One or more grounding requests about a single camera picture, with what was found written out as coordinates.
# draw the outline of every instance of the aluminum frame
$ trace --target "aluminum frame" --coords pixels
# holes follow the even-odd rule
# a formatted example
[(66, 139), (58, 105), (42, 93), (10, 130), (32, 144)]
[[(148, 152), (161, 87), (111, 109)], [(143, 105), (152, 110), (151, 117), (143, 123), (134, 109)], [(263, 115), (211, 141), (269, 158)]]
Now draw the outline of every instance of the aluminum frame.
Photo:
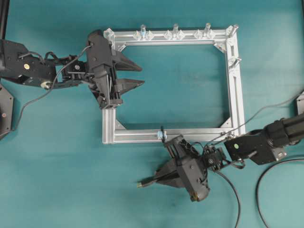
[[(227, 136), (225, 133), (231, 130), (229, 134), (232, 136), (245, 133), (237, 29), (238, 25), (212, 30), (207, 23), (202, 30), (181, 30), (174, 24), (171, 31), (147, 31), (146, 26), (142, 25), (140, 31), (112, 31), (108, 28), (104, 31), (104, 37), (111, 41), (112, 48), (118, 51), (123, 51), (127, 46), (211, 44), (224, 53), (230, 117), (219, 128), (165, 129), (166, 140), (182, 134), (188, 141), (210, 141), (216, 137), (217, 141), (220, 141)], [(104, 109), (102, 112), (104, 144), (161, 142), (160, 130), (128, 130), (116, 120), (116, 109)]]

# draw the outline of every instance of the black cable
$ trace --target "black cable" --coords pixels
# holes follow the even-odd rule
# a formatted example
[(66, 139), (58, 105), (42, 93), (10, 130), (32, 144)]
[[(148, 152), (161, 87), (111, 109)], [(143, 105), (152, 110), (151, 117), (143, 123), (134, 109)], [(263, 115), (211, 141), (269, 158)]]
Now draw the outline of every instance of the black cable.
[(267, 222), (266, 222), (266, 220), (265, 220), (265, 218), (262, 214), (260, 203), (259, 203), (259, 197), (258, 197), (259, 196), (258, 190), (259, 190), (259, 187), (260, 187), (261, 180), (266, 175), (266, 173), (268, 173), (271, 169), (273, 169), (275, 166), (277, 166), (279, 164), (285, 164), (285, 163), (290, 163), (290, 162), (300, 162), (300, 161), (304, 161), (304, 158), (296, 158), (296, 159), (289, 159), (289, 160), (280, 161), (276, 164), (273, 164), (273, 165), (269, 166), (266, 170), (264, 170), (264, 172), (259, 177), (259, 179), (256, 183), (256, 206), (257, 206), (258, 213), (259, 213), (265, 227), (269, 228), (269, 225), (267, 224)]
[(215, 173), (217, 173), (218, 175), (220, 175), (222, 178), (224, 178), (228, 183), (229, 185), (232, 187), (235, 195), (236, 195), (236, 198), (237, 198), (237, 206), (238, 206), (238, 210), (237, 210), (237, 221), (236, 221), (236, 225), (235, 225), (235, 228), (238, 227), (238, 224), (239, 224), (239, 220), (240, 220), (240, 217), (241, 217), (241, 200), (239, 198), (239, 195), (238, 195), (238, 192), (236, 190), (236, 188), (234, 187), (233, 183), (228, 179), (228, 177), (226, 177), (223, 173), (221, 173), (220, 171), (215, 171)]
[(201, 148), (203, 149), (203, 152), (202, 152), (202, 154), (203, 154), (204, 153), (204, 147), (200, 142), (194, 142), (194, 143), (191, 144), (191, 147), (190, 147), (191, 152), (193, 152), (193, 150), (192, 150), (193, 146), (196, 145), (196, 144), (199, 144), (201, 146)]
[(221, 134), (220, 136), (215, 137), (214, 139), (212, 139), (212, 140), (210, 140), (209, 142), (207, 142), (206, 145), (208, 145), (209, 143), (212, 143), (213, 141), (217, 140), (218, 138), (224, 136), (225, 134), (228, 134), (228, 133), (230, 133), (230, 132), (232, 132), (232, 131), (235, 131), (235, 130), (237, 130), (238, 128), (240, 128), (240, 127), (244, 126), (245, 124), (249, 123), (251, 120), (253, 120), (253, 119), (254, 119), (261, 111), (263, 111), (264, 109), (273, 108), (273, 107), (278, 107), (278, 106), (284, 105), (284, 104), (286, 104), (286, 103), (288, 103), (288, 102), (290, 102), (290, 101), (295, 100), (295, 99), (296, 99), (299, 95), (301, 95), (301, 94), (302, 94), (302, 92), (298, 93), (297, 95), (294, 95), (293, 97), (291, 97), (291, 98), (289, 98), (288, 100), (283, 101), (283, 102), (281, 102), (281, 103), (270, 104), (270, 105), (266, 105), (266, 106), (260, 108), (256, 113), (254, 113), (254, 114), (253, 114), (248, 120), (246, 120), (243, 124), (241, 124), (240, 126), (234, 128), (234, 129), (232, 129), (232, 130), (230, 130), (230, 131), (223, 132), (223, 134)]
[(0, 39), (5, 39), (6, 24), (8, 21), (10, 0), (2, 0), (0, 2)]
[(53, 80), (53, 82), (52, 82), (51, 88), (50, 88), (46, 93), (44, 93), (43, 95), (41, 95), (41, 96), (39, 96), (39, 97), (37, 97), (37, 98), (35, 98), (35, 99), (33, 99), (33, 100), (30, 100), (30, 101), (26, 102), (26, 103), (23, 105), (23, 107), (22, 107), (22, 109), (21, 109), (21, 111), (20, 111), (20, 115), (19, 115), (19, 118), (18, 118), (18, 120), (17, 120), (17, 123), (16, 123), (15, 128), (3, 132), (2, 134), (0, 134), (0, 137), (3, 136), (3, 135), (5, 135), (5, 134), (8, 134), (8, 133), (10, 133), (10, 132), (15, 131), (15, 130), (18, 128), (18, 126), (19, 126), (19, 123), (20, 123), (20, 120), (21, 120), (21, 118), (22, 118), (24, 109), (25, 109), (28, 105), (30, 105), (30, 104), (32, 104), (32, 103), (34, 103), (34, 102), (36, 102), (36, 101), (38, 101), (38, 100), (44, 98), (44, 97), (47, 96), (50, 92), (52, 92), (52, 90), (54, 89), (54, 86), (55, 86), (55, 82), (56, 82), (56, 80), (57, 80), (59, 74), (60, 74), (66, 67), (68, 67), (70, 64), (72, 64), (72, 63), (74, 63), (75, 61), (77, 61), (77, 60), (84, 54), (84, 52), (85, 52), (88, 48), (90, 48), (90, 47), (91, 47), (91, 46), (85, 47), (85, 48), (84, 48), (84, 49), (83, 49), (83, 50), (82, 50), (82, 51), (81, 51), (81, 52), (80, 52), (72, 61), (68, 62), (66, 65), (64, 65), (64, 66), (58, 71), (58, 73), (56, 74), (56, 76), (55, 76), (55, 78), (54, 78), (54, 80)]
[(34, 52), (34, 51), (29, 51), (29, 52), (27, 52), (27, 53), (25, 53), (25, 54), (21, 54), (21, 55), (18, 56), (18, 58), (24, 58), (24, 57), (29, 56), (29, 55), (36, 55), (36, 56), (38, 56), (40, 62), (41, 62), (42, 64), (45, 64), (44, 59), (42, 58), (42, 56), (41, 56), (39, 53)]
[(55, 59), (55, 60), (58, 59), (58, 57), (55, 55), (54, 52), (49, 51), (49, 52), (47, 52), (46, 55), (44, 56), (44, 60), (47, 60), (49, 55), (51, 55), (51, 56), (53, 57), (53, 59)]
[(162, 133), (162, 137), (161, 137), (161, 142), (162, 143), (165, 143), (165, 132), (164, 132), (164, 130), (163, 130), (163, 126), (161, 126), (161, 133)]

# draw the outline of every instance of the metal bolt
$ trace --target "metal bolt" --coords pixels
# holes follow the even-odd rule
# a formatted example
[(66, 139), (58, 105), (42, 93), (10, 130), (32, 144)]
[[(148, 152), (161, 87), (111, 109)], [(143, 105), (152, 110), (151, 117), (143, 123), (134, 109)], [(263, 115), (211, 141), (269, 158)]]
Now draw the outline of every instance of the metal bolt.
[(238, 29), (238, 25), (234, 25), (228, 37), (229, 38), (233, 37), (234, 34), (237, 32), (237, 29)]
[(207, 34), (210, 32), (211, 24), (207, 23), (204, 30), (204, 36), (207, 36)]
[(241, 58), (237, 57), (234, 63), (230, 66), (230, 68), (235, 68), (242, 61)]
[(179, 25), (174, 24), (173, 25), (173, 37), (176, 37), (178, 31), (179, 31)]
[(142, 35), (142, 38), (146, 37), (146, 26), (145, 25), (141, 25), (141, 35)]
[(24, 69), (29, 70), (29, 64), (26, 63), (23, 65), (23, 67), (24, 67)]
[(52, 82), (43, 82), (40, 84), (40, 86), (44, 89), (50, 89), (52, 86)]

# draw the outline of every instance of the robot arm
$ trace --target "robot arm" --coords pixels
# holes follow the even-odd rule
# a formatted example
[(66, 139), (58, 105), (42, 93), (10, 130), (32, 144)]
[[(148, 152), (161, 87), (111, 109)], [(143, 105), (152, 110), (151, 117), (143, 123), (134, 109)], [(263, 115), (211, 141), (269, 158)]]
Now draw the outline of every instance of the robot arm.
[(258, 165), (275, 162), (287, 153), (284, 147), (298, 143), (304, 138), (304, 114), (281, 119), (267, 125), (262, 130), (254, 130), (237, 138), (227, 140), (225, 147), (232, 160), (250, 159)]
[(256, 164), (278, 161), (286, 156), (284, 147), (304, 138), (304, 114), (275, 121), (262, 130), (254, 130), (237, 138), (227, 139), (225, 147), (232, 159), (228, 161), (222, 148), (205, 145), (199, 154), (182, 135), (164, 142), (171, 159), (153, 177), (144, 179), (138, 187), (153, 183), (186, 188), (192, 201), (208, 196), (208, 170), (219, 171), (229, 165), (242, 169), (244, 159)]
[(56, 66), (65, 65), (75, 56), (57, 58), (48, 52), (42, 58), (35, 52), (28, 51), (23, 44), (0, 40), (0, 77), (11, 82), (40, 86), (49, 89), (77, 86), (83, 82), (97, 99), (101, 109), (113, 108), (123, 103), (121, 95), (144, 83), (131, 79), (118, 79), (117, 70), (141, 71), (134, 62), (121, 52), (111, 49), (109, 41), (102, 36), (100, 30), (88, 36), (87, 62), (75, 61), (62, 72), (62, 81), (56, 77)]

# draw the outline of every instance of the bolt head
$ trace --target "bolt head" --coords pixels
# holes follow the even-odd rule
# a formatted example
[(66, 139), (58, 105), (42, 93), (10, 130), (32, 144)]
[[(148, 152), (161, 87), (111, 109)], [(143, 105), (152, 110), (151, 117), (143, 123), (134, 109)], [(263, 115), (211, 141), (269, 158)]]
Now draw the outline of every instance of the bolt head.
[(27, 63), (24, 64), (23, 67), (24, 67), (24, 69), (26, 69), (26, 70), (29, 70), (29, 68), (30, 68), (30, 67), (29, 67), (29, 64), (27, 64)]

